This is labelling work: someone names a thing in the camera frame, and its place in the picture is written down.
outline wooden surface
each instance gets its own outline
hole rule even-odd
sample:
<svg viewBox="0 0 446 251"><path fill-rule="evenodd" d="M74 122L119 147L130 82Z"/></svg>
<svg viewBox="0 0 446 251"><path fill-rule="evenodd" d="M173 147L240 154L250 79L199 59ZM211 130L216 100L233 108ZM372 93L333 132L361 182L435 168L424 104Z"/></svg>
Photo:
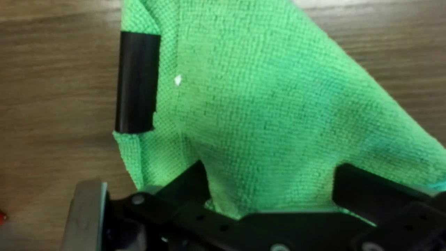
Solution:
<svg viewBox="0 0 446 251"><path fill-rule="evenodd" d="M445 0L296 0L446 143ZM0 1L3 251L60 246L75 182L134 190L112 139L119 0Z"/></svg>

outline cloth fold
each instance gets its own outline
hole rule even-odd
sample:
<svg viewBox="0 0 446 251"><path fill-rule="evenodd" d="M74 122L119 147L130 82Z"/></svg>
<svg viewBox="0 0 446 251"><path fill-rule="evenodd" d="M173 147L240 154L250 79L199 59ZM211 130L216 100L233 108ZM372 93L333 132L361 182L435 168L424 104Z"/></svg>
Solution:
<svg viewBox="0 0 446 251"><path fill-rule="evenodd" d="M114 132L138 189L197 160L231 217L333 206L351 162L446 189L446 150L291 0L124 0L123 30L162 34L155 129Z"/></svg>

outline cloth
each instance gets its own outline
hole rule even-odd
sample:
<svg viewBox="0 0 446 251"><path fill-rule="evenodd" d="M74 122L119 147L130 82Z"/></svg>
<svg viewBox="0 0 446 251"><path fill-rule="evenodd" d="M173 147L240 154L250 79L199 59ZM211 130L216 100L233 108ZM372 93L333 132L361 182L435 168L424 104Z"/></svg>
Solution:
<svg viewBox="0 0 446 251"><path fill-rule="evenodd" d="M342 162L446 186L443 144L291 0L124 0L123 30L162 34L155 129L114 132L138 189L201 160L238 218L332 207Z"/></svg>

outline wooden table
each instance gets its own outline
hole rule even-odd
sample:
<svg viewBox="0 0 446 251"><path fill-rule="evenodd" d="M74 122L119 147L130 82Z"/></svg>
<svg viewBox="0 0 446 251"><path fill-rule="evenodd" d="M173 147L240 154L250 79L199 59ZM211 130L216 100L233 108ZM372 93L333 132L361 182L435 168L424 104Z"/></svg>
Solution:
<svg viewBox="0 0 446 251"><path fill-rule="evenodd" d="M446 142L445 0L296 0ZM110 135L119 0L0 1L3 251L60 246L78 181L134 190Z"/></svg>

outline green microfiber cloth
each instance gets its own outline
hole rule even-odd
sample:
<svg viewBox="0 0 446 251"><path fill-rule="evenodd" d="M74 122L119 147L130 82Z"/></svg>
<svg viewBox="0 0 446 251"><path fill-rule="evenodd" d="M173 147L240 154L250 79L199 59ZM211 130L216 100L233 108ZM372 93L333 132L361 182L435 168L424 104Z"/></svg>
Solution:
<svg viewBox="0 0 446 251"><path fill-rule="evenodd" d="M162 34L155 129L114 132L138 189L202 160L237 218L333 206L342 162L446 186L445 147L291 0L125 0L123 30Z"/></svg>

